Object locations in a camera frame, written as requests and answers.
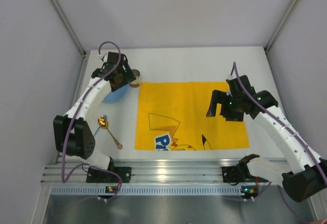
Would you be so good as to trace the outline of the metal cup brown base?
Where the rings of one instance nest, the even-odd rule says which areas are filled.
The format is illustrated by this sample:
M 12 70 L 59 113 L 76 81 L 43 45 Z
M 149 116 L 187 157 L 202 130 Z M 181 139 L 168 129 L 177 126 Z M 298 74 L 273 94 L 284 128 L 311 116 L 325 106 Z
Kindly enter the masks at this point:
M 134 74 L 135 79 L 129 83 L 129 85 L 133 88 L 137 88 L 141 85 L 141 73 L 137 69 L 132 69 L 132 73 Z

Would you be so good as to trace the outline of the yellow Pikachu cloth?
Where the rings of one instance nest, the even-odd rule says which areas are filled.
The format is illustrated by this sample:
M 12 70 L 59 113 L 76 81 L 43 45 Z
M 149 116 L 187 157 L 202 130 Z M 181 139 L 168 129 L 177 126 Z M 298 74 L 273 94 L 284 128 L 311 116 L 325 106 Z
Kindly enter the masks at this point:
M 135 149 L 148 151 L 224 150 L 249 147 L 244 122 L 207 117 L 212 91 L 225 82 L 141 84 Z

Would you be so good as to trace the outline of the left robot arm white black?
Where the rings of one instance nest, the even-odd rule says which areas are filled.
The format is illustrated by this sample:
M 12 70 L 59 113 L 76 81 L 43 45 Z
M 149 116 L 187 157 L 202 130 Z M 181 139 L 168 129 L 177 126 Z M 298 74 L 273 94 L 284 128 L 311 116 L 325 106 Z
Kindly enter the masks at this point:
M 126 55 L 108 52 L 104 60 L 102 67 L 93 71 L 85 91 L 72 108 L 54 118 L 53 128 L 58 152 L 108 170 L 114 165 L 113 159 L 100 151 L 88 123 L 108 94 L 129 85 L 136 77 Z

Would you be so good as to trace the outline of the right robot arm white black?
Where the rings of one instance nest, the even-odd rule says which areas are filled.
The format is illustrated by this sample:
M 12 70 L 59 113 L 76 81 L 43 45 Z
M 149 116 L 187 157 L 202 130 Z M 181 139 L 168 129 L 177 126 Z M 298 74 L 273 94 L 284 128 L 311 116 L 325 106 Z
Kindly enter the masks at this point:
M 294 201 L 300 203 L 326 189 L 326 159 L 315 152 L 285 117 L 273 95 L 256 92 L 248 77 L 229 79 L 228 91 L 213 90 L 207 117 L 220 116 L 229 122 L 242 122 L 244 115 L 261 126 L 282 152 L 288 166 L 269 161 L 257 154 L 247 155 L 234 166 L 234 176 L 225 176 L 226 183 L 255 179 L 279 185 Z

